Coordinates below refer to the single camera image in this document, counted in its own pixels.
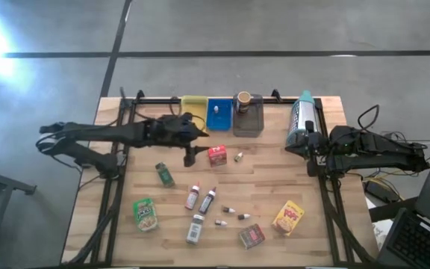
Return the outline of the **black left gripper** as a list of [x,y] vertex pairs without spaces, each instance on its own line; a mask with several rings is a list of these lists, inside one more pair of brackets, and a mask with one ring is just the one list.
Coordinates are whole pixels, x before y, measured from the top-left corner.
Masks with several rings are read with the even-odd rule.
[[[182,114],[181,116],[165,114],[151,124],[150,138],[156,145],[165,143],[172,146],[186,146],[198,137],[209,137],[208,133],[196,127],[192,118],[192,114]],[[196,163],[196,155],[208,149],[208,146],[186,147],[184,166],[193,166]]]

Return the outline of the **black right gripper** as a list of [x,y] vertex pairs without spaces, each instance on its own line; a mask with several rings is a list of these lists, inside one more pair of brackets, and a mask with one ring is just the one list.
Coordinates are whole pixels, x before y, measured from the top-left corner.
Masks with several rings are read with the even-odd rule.
[[319,171],[318,163],[311,159],[327,153],[328,138],[315,130],[315,123],[313,121],[306,121],[302,141],[290,144],[284,149],[287,152],[302,156],[305,160],[309,160],[307,162],[307,174],[310,177],[317,177]]

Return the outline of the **red Froot Loops box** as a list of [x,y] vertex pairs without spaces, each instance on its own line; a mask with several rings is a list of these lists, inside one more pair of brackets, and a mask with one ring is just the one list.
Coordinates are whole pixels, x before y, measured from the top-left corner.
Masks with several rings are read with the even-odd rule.
[[227,164],[227,152],[225,145],[212,146],[208,149],[208,159],[211,167]]

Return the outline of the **green-label oregano jar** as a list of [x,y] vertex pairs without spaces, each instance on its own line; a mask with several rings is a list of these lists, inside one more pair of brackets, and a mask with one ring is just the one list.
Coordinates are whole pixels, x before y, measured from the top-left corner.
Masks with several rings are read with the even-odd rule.
[[165,165],[165,163],[160,162],[155,165],[155,169],[162,181],[162,184],[166,188],[171,188],[175,185],[175,181],[173,180],[168,167]]

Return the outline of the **blue plastic bin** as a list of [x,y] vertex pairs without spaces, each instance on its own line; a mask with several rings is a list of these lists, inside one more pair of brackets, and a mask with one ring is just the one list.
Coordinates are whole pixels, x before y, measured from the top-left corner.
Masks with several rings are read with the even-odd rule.
[[[219,113],[214,113],[214,106],[219,107]],[[232,121],[231,99],[209,99],[207,111],[207,128],[210,131],[228,131]]]

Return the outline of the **yellow plastic bin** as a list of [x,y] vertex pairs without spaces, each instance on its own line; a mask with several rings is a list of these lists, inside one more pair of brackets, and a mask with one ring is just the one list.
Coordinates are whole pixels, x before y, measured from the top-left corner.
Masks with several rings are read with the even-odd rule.
[[181,112],[191,113],[192,121],[198,129],[205,131],[207,129],[207,111],[208,97],[206,96],[182,96],[181,97]]

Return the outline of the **teal-framed metal box grater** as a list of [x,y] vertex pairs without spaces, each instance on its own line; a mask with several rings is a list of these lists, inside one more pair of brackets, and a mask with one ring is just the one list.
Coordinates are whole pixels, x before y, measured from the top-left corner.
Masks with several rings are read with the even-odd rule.
[[310,126],[306,124],[307,121],[313,123],[311,129],[314,132],[319,131],[319,117],[315,100],[309,90],[304,90],[291,109],[285,146],[294,146],[308,135]]

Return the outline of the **red-label extract bottle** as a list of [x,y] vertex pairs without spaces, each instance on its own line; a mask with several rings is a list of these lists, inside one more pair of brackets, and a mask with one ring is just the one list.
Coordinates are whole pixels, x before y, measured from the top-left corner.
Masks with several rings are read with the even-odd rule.
[[188,194],[188,197],[184,206],[186,209],[193,210],[196,204],[196,201],[199,197],[199,190],[200,190],[199,183],[197,183],[190,189],[190,192]]

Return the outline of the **purple-label dark extract bottle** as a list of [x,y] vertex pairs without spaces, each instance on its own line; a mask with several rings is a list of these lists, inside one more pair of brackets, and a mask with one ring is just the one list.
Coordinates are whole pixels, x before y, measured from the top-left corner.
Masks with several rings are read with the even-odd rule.
[[207,214],[208,209],[210,208],[211,204],[215,199],[215,196],[216,196],[216,187],[213,187],[210,191],[208,191],[208,194],[203,199],[202,204],[199,207],[199,213]]

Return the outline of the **grey translucent plastic bin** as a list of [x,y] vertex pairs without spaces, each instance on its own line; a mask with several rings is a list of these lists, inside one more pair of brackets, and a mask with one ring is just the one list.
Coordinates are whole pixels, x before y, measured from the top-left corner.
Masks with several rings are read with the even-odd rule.
[[233,134],[236,137],[258,137],[264,130],[264,99],[259,94],[251,94],[248,111],[239,114],[236,110],[237,94],[233,97]]

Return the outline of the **yellow Corn Pops box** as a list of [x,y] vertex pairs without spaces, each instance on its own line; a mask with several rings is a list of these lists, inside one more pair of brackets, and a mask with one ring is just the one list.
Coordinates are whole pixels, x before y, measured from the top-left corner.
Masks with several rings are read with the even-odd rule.
[[276,215],[271,226],[275,231],[288,237],[292,234],[304,214],[305,211],[302,208],[293,201],[288,200]]

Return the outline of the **gold-lidded jar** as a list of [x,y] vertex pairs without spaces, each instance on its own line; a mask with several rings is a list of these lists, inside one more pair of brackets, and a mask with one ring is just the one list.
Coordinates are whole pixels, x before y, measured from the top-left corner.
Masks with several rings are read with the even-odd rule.
[[236,97],[236,110],[239,114],[244,114],[248,111],[251,102],[251,94],[246,91],[239,92]]

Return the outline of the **black power brick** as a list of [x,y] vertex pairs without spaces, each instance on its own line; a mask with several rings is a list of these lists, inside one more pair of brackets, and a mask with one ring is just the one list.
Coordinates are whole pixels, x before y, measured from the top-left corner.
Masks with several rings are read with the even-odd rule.
[[364,183],[364,191],[371,196],[375,197],[378,200],[381,200],[385,203],[390,202],[391,192],[388,188],[379,183],[375,182],[365,182]]

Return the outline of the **gold spice tin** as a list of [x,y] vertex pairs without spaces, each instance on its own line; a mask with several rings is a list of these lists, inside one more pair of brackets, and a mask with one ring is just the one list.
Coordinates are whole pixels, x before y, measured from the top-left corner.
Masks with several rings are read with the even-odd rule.
[[239,237],[246,250],[257,246],[266,240],[261,227],[257,223],[241,229]]

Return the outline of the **dark grey open laptop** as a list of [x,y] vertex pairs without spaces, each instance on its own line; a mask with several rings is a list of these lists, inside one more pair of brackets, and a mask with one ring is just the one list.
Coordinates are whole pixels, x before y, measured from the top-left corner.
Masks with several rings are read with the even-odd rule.
[[377,262],[402,269],[430,269],[430,171],[414,209],[399,210]]

